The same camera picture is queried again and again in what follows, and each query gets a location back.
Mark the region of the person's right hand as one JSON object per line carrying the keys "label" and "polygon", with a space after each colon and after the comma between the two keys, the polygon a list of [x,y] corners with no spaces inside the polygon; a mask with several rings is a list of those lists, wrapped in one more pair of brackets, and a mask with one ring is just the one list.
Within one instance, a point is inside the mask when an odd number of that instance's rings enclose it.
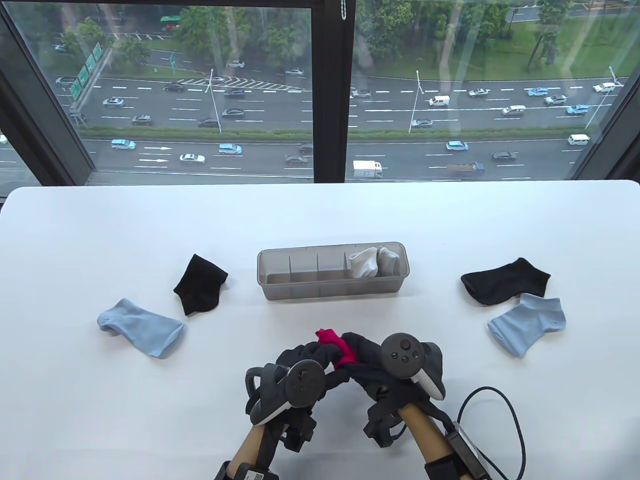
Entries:
{"label": "person's right hand", "polygon": [[357,358],[344,368],[383,410],[396,414],[413,405],[434,419],[450,421],[431,402],[446,397],[442,351],[436,343],[418,342],[407,333],[393,334],[390,347],[353,332],[344,333],[342,339]]}

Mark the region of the person's left hand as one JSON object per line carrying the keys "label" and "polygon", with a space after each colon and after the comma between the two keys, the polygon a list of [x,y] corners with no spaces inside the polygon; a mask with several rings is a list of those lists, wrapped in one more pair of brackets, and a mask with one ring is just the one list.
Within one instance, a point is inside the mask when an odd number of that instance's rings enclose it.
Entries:
{"label": "person's left hand", "polygon": [[284,350],[262,368],[258,400],[249,412],[252,424],[301,425],[327,391],[347,380],[347,374],[336,370],[326,373],[342,358],[338,346],[316,341]]}

